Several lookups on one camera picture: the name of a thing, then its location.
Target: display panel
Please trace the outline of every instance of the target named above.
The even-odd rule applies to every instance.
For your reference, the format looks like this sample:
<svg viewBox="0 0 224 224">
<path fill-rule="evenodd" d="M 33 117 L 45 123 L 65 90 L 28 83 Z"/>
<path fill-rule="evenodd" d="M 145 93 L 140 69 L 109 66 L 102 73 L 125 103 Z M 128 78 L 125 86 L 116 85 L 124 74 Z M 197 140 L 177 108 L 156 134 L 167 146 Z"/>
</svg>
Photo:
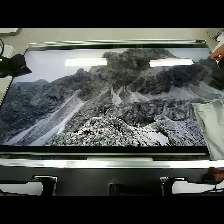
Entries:
<svg viewBox="0 0 224 224">
<path fill-rule="evenodd" d="M 10 146 L 205 146 L 192 103 L 223 96 L 208 48 L 28 51 L 0 109 Z M 192 65 L 151 67 L 158 59 Z"/>
</svg>

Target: sky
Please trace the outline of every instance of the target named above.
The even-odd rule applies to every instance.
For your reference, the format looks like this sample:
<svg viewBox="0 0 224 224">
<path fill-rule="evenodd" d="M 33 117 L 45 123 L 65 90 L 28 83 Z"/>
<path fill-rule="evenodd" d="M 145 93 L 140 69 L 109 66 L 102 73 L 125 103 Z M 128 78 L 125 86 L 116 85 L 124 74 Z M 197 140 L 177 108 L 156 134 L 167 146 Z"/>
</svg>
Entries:
<svg viewBox="0 0 224 224">
<path fill-rule="evenodd" d="M 208 48 L 166 48 L 179 58 L 191 58 L 198 61 L 209 56 Z M 75 58 L 102 58 L 105 52 L 122 53 L 127 49 L 75 49 L 75 50 L 48 50 L 28 51 L 25 54 L 26 63 L 32 73 L 20 76 L 13 82 L 34 82 L 45 79 L 52 82 L 58 78 L 74 75 L 80 68 L 76 66 L 65 66 L 66 59 Z M 86 71 L 91 67 L 83 66 Z"/>
</svg>

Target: hand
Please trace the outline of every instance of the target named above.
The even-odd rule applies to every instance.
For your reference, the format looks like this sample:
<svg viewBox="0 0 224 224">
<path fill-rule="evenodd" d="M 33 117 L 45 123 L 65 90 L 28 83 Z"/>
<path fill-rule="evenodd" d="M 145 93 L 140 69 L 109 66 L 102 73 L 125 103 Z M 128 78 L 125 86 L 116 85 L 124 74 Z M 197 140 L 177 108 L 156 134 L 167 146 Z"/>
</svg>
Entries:
<svg viewBox="0 0 224 224">
<path fill-rule="evenodd" d="M 224 44 L 211 53 L 210 58 L 213 60 L 220 61 L 224 57 Z"/>
</svg>

